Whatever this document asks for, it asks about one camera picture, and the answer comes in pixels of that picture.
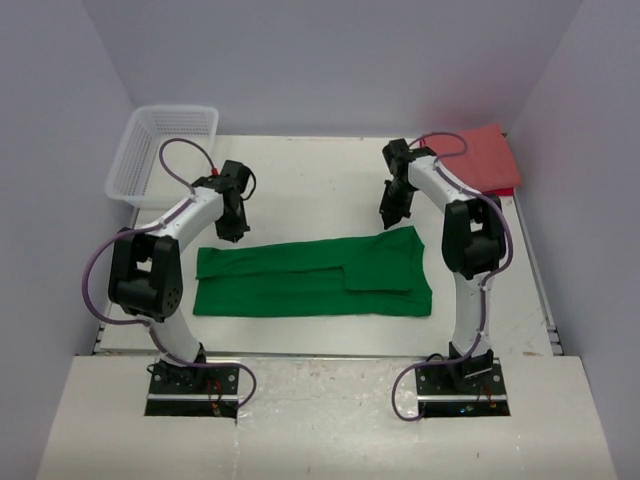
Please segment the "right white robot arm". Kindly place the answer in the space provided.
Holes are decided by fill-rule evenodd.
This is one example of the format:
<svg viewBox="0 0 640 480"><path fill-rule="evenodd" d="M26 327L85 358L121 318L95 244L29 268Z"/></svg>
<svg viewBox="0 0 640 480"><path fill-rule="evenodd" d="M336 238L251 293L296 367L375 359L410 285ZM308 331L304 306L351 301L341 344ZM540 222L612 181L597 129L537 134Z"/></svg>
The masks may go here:
<svg viewBox="0 0 640 480"><path fill-rule="evenodd" d="M456 319L444 360L446 380L456 392L467 393L493 365L489 338L489 297L493 279L513 258L513 239L497 196L467 185L443 165L462 150L436 154L428 147L412 148L404 139L382 150L392 178L385 182L379 213L388 229L411 215L414 194L428 197L444 215L441 252L454 276Z"/></svg>

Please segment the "green t shirt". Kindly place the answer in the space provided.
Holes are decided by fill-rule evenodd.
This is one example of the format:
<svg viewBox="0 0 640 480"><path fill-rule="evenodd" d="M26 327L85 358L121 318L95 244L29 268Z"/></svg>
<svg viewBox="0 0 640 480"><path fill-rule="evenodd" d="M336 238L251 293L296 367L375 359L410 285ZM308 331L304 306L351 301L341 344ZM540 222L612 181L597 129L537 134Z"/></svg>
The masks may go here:
<svg viewBox="0 0 640 480"><path fill-rule="evenodd" d="M366 237L200 248L193 313L280 318L428 317L433 292L415 228Z"/></svg>

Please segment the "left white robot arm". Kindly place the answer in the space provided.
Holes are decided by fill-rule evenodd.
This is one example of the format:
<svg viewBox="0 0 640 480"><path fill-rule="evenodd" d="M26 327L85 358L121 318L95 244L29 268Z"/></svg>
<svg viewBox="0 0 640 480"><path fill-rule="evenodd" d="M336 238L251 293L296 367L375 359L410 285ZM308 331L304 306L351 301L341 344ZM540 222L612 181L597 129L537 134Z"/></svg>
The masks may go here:
<svg viewBox="0 0 640 480"><path fill-rule="evenodd" d="M113 244L109 299L149 331L162 361L175 366L172 380L187 393L206 385L208 369L180 310L181 254L209 226L223 241L241 240L250 230L244 193L255 183L248 166L228 160L219 174L196 180L189 195L157 220L122 230Z"/></svg>

